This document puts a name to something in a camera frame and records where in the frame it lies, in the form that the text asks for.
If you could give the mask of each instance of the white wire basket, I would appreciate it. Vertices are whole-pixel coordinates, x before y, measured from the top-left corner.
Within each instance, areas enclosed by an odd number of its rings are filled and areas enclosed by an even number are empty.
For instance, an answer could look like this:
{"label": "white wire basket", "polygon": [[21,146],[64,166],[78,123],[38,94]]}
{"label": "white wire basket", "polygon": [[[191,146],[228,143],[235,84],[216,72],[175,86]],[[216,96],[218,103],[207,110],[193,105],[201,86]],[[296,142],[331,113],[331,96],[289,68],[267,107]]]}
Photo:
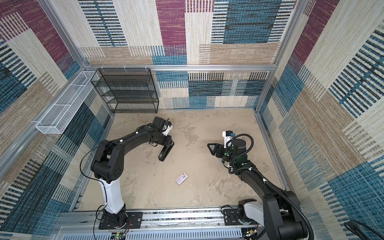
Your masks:
{"label": "white wire basket", "polygon": [[94,75],[94,71],[81,72],[47,111],[36,128],[43,134],[62,134],[92,90],[90,80]]}

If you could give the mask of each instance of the black wire rack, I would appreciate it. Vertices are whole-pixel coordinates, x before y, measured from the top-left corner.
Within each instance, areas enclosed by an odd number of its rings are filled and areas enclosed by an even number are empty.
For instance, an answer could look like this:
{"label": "black wire rack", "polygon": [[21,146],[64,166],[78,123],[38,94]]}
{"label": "black wire rack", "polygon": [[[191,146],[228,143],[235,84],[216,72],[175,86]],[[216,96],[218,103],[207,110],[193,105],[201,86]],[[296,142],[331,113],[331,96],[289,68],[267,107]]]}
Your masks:
{"label": "black wire rack", "polygon": [[157,113],[159,98],[146,68],[99,68],[91,81],[113,113]]}

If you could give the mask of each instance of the beige floor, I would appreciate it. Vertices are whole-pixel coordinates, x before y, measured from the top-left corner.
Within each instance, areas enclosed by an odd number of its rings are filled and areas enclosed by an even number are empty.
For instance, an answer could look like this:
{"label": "beige floor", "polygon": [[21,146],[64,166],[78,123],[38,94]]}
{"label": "beige floor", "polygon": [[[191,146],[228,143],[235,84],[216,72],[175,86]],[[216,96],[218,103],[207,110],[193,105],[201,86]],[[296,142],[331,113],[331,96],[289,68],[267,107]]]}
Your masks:
{"label": "beige floor", "polygon": [[[128,209],[207,207],[237,205],[239,200],[260,198],[212,156],[208,143],[223,143],[222,131],[248,133],[254,147],[248,158],[275,185],[281,186],[259,126],[251,109],[159,110],[158,114],[117,114],[108,140],[122,137],[152,122],[155,116],[169,118],[175,146],[164,162],[158,160],[162,146],[142,144],[124,158],[121,194]],[[175,178],[186,172],[181,185]],[[95,210],[103,204],[100,185],[91,180],[79,210]]]}

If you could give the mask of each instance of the mesh shelf tier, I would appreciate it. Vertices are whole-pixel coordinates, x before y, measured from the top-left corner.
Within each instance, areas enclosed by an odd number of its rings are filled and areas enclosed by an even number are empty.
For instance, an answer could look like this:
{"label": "mesh shelf tier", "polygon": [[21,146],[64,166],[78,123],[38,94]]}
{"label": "mesh shelf tier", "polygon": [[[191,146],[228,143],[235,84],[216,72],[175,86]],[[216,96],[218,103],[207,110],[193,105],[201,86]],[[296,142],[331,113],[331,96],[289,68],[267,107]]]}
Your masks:
{"label": "mesh shelf tier", "polygon": [[159,100],[151,71],[145,68],[98,69],[93,86],[112,113],[157,113]]}
{"label": "mesh shelf tier", "polygon": [[62,134],[92,90],[92,78],[99,78],[94,71],[81,72],[47,111],[36,128],[43,134]]}

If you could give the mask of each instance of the barcode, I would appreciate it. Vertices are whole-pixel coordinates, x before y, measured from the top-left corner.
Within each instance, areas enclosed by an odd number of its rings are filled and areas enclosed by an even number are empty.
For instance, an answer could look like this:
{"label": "barcode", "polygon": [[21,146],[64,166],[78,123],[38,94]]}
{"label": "barcode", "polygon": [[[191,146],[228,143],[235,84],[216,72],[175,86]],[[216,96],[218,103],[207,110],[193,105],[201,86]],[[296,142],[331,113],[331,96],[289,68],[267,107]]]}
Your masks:
{"label": "barcode", "polygon": [[185,172],[183,172],[182,174],[180,174],[180,175],[175,179],[175,181],[177,182],[177,184],[180,185],[184,180],[187,179],[187,177],[188,177],[188,175],[187,175]]}

